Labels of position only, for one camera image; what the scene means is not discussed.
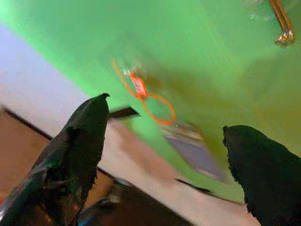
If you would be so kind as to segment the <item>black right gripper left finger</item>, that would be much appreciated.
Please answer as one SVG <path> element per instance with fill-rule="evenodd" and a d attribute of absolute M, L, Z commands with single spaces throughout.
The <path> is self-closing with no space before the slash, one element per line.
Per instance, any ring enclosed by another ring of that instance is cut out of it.
<path fill-rule="evenodd" d="M 82 103 L 0 207 L 3 226 L 76 226 L 97 176 L 108 94 Z"/>

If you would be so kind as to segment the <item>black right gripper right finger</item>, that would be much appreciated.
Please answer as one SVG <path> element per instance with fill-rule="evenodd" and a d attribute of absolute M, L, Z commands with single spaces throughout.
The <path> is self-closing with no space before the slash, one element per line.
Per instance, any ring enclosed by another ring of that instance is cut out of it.
<path fill-rule="evenodd" d="M 301 159 L 246 125 L 223 127 L 223 144 L 249 213 L 262 226 L 301 224 Z"/>

